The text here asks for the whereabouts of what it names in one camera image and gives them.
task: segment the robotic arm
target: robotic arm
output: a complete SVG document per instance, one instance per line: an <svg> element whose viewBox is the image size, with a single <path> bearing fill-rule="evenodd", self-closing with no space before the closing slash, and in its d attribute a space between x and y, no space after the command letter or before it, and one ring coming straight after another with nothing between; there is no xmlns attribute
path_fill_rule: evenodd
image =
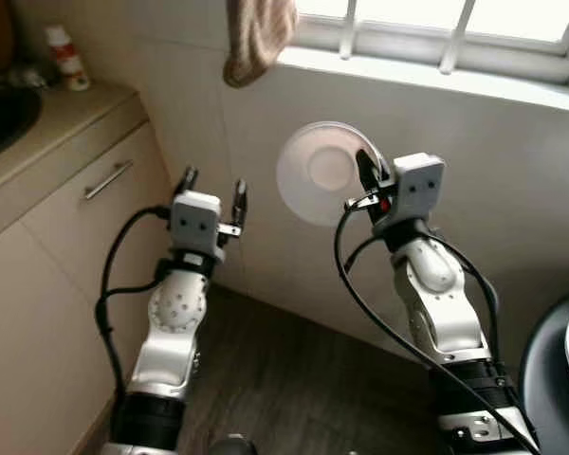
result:
<svg viewBox="0 0 569 455"><path fill-rule="evenodd" d="M211 274L225 260L223 248L228 239L241 235L247 213L244 181L236 184L231 223L222 224L219 199L193 191L196 176L197 171L189 168L175 190L171 207L155 210L169 222L173 257L158 265L156 280L160 283L150 298L149 333L126 392L118 392L123 386L117 387L110 442L101 455L176 455L186 395L199 363L196 333L206 314ZM105 289L101 294L99 308L109 295ZM105 321L98 318L98 325L113 359L107 317ZM118 385L122 378L117 356L116 364ZM250 443L236 436L226 444L219 443L216 450L254 453Z"/></svg>
<svg viewBox="0 0 569 455"><path fill-rule="evenodd" d="M367 195L348 201L346 213L366 209L373 239L383 240L392 253L396 291L407 308L415 348L399 342L430 367L438 425L449 446L454 453L466 454L539 453L503 364L492 355L464 292L465 270L476 272L475 276L478 271L427 226L438 200L444 162L433 155L403 156L394 160L390 174L379 154L371 159L359 151L357 164ZM363 310L391 335L394 331L368 309L340 264L339 236L345 219L347 214L336 234L341 277ZM482 276L477 278L484 290L492 292ZM496 331L493 323L493 336ZM492 339L497 344L497 337ZM497 346L493 348L499 355ZM460 380L464 388L459 387Z"/></svg>

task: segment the sink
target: sink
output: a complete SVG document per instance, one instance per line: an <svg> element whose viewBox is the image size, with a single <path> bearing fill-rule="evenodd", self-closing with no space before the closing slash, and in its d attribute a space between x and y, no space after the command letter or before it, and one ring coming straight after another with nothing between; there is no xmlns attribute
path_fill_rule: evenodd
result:
<svg viewBox="0 0 569 455"><path fill-rule="evenodd" d="M41 106L40 96L31 89L0 87L0 152L33 126Z"/></svg>

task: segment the window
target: window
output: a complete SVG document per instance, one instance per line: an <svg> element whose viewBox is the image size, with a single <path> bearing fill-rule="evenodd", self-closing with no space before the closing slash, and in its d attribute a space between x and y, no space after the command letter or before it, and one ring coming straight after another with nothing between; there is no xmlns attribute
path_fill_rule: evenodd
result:
<svg viewBox="0 0 569 455"><path fill-rule="evenodd" d="M294 45L569 86L569 0L297 0Z"/></svg>

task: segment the window frame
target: window frame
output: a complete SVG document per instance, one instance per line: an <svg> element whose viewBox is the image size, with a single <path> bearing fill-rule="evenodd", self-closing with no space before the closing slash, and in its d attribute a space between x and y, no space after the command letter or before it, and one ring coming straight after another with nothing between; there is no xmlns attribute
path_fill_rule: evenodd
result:
<svg viewBox="0 0 569 455"><path fill-rule="evenodd" d="M473 6L474 0L466 1ZM343 18L301 14L292 44L340 52L344 59L362 55L438 66L455 34L442 28L360 22L357 0L348 2ZM569 24L558 43L464 30L462 36L454 69L569 86Z"/></svg>

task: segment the wall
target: wall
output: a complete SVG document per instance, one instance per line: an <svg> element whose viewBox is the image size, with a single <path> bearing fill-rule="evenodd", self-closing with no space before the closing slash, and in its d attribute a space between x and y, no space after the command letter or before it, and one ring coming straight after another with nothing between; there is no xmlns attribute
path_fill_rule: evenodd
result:
<svg viewBox="0 0 569 455"><path fill-rule="evenodd" d="M200 188L229 200L233 180L248 180L248 228L240 247L229 246L219 277L226 285L392 348L337 279L333 229L297 219L276 188L285 140L308 122L335 119L357 126L389 157L429 152L446 159L433 224L499 289L512 363L538 317L569 292L568 112L283 66L233 90L220 79L225 2L76 0L68 10L57 0L16 3L29 30L48 18L63 20L94 74L141 91L174 181L192 163L201 170ZM351 239L367 234L366 220L358 219ZM354 279L404 329L381 249L372 247Z"/></svg>

